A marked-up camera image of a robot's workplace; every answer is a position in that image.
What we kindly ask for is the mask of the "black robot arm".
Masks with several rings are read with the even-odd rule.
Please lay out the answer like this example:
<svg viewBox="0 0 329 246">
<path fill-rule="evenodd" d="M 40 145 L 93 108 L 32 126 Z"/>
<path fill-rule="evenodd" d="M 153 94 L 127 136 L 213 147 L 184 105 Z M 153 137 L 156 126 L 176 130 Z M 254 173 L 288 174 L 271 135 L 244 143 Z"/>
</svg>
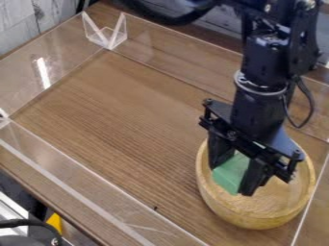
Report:
<svg viewBox="0 0 329 246">
<path fill-rule="evenodd" d="M 300 90 L 314 108 L 302 76 L 315 67 L 320 51 L 315 25 L 320 0 L 181 0 L 189 11 L 169 16 L 143 0 L 120 0 L 125 7 L 157 24 L 180 26 L 227 5 L 242 17 L 243 61 L 234 75 L 234 102 L 203 101 L 199 125 L 207 130 L 208 167 L 212 172 L 242 154 L 232 194 L 250 196 L 274 177 L 290 182 L 306 154 L 283 129 L 292 121 L 288 106 Z"/>
</svg>

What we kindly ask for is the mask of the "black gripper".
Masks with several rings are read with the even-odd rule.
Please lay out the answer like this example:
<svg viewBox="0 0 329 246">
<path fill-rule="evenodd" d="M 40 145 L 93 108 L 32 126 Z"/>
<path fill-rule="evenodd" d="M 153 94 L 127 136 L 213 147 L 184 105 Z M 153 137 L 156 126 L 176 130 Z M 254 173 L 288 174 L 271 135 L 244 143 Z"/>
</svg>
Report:
<svg viewBox="0 0 329 246">
<path fill-rule="evenodd" d="M 239 193 L 251 196 L 272 177 L 288 183 L 306 154 L 283 129 L 284 100 L 238 92 L 231 105 L 207 98 L 199 125 L 208 134 L 209 169 L 240 152 L 248 165 Z"/>
</svg>

